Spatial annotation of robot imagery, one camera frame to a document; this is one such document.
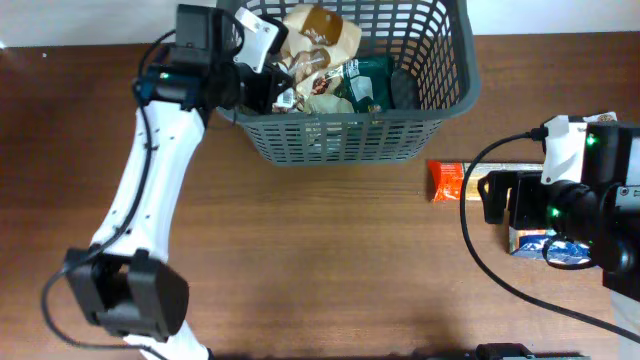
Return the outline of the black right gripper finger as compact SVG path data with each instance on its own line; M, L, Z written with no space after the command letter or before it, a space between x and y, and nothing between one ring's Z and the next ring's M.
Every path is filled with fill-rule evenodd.
M477 190L484 203L506 202L511 187L510 171L491 171L478 181Z
M501 199L483 202L484 220L487 224L500 225L504 222L507 201Z

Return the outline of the orange biscuit packet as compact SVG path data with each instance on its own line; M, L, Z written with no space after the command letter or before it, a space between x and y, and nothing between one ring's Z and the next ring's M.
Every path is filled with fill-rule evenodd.
M459 200L461 187L469 163L427 161L427 168L433 184L433 202ZM480 201L477 190L478 182L491 171L541 171L542 164L535 163L479 163L473 170L469 180L466 199Z

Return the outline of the beige brown snack pouch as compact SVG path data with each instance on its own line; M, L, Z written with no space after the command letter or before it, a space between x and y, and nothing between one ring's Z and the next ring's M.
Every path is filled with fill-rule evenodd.
M338 88L345 78L343 66L355 58L359 48L360 27L314 4L295 6L283 23L289 33L277 65L293 79L293 85L277 97L272 111L352 113L352 102Z

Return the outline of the green coffee bean bag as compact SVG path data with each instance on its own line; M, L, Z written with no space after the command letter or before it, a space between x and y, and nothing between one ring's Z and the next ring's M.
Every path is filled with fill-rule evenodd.
M349 60L314 81L304 110L321 114L353 114L393 109L393 71L394 60L391 57Z

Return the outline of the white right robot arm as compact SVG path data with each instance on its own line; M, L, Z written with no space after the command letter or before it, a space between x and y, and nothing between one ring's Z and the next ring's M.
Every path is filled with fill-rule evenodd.
M639 127L612 113L559 115L524 138L539 141L542 168L494 170L477 184L488 224L549 230L542 257L551 267L598 267L611 292L615 323L524 294L489 268L503 289L530 303L619 336L619 356L639 356Z

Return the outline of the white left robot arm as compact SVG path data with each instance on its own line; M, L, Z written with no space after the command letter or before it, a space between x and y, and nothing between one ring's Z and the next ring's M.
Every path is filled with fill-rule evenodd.
M269 63L287 37L246 8L181 4L172 30L144 53L132 85L136 128L109 212L88 247L70 249L65 278L88 323L149 359L209 359L190 329L190 289L168 263L185 173L219 109L266 113L292 80Z

